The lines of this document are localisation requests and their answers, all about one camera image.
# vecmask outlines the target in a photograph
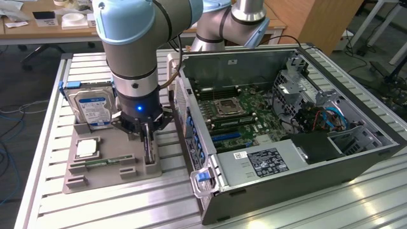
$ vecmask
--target wooden desk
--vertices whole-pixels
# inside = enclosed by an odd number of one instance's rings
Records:
[[[5,23],[10,23],[7,17],[0,19],[0,45],[7,44],[43,44],[43,43],[67,43],[67,42],[94,42],[101,41],[97,33],[97,28],[63,30],[62,16],[58,16],[59,26],[38,27],[34,19],[34,11],[54,11],[63,7],[55,6],[53,0],[39,0],[25,2],[22,11],[33,18],[27,26],[7,28]],[[286,24],[277,18],[273,10],[267,7],[267,16],[271,18],[271,23],[266,34],[271,36],[282,35]],[[197,28],[185,31],[182,37],[195,37]]]
[[[311,42],[331,54],[363,0],[265,0],[287,24],[283,35]],[[295,43],[287,37],[281,43]]]

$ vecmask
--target blue tab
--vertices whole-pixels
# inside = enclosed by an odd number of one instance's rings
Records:
[[[66,92],[65,92],[65,81],[61,81],[61,82],[58,83],[58,90],[59,90],[59,92],[62,93],[65,99],[69,101],[67,96],[66,96]]]
[[[211,175],[210,175],[210,172],[209,171],[206,171],[206,172],[203,172],[203,173],[199,173],[198,175],[197,175],[197,180],[198,180],[198,182],[203,182],[203,181],[207,181],[207,180],[210,180],[211,179]]]
[[[67,89],[75,89],[82,87],[82,82],[81,81],[74,81],[67,83]]]

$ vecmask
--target green motherboard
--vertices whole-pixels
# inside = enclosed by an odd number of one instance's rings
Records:
[[[281,141],[287,131],[267,103],[266,91],[249,86],[237,94],[213,93],[214,99],[211,94],[202,96],[199,107],[218,153]]]

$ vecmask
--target aluminum extrusion table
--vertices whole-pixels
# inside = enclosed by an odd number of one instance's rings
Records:
[[[319,51],[313,57],[349,87],[386,123],[407,139],[407,124]],[[167,78],[167,54],[158,51],[161,83]],[[398,153],[349,183],[327,188],[230,220],[203,226],[182,156],[175,124],[159,132],[163,176],[74,194],[63,194],[74,115],[58,91],[63,81],[111,78],[105,53],[63,59],[31,168],[17,229],[37,228],[399,228],[407,225],[407,153]],[[315,70],[310,78],[323,90],[330,84]],[[161,92],[169,104],[167,91]]]

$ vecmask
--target hard drive label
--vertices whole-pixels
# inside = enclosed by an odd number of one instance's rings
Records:
[[[277,148],[247,154],[259,177],[289,171],[289,166]]]
[[[90,125],[109,125],[110,124],[110,111],[106,108],[107,99],[101,98],[90,98],[79,100],[82,106],[82,112],[87,123]]]

